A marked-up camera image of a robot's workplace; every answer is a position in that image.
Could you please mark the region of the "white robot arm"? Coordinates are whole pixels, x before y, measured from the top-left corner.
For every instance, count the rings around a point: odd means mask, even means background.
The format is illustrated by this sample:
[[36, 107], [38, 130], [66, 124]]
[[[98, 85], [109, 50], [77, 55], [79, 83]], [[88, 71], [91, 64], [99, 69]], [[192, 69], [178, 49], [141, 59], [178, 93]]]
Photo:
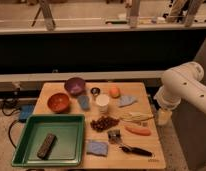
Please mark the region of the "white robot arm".
[[162, 86], [154, 96], [159, 105], [158, 124], [166, 125], [184, 99], [206, 115], [206, 86], [201, 83], [204, 69], [197, 62], [187, 62], [163, 72]]

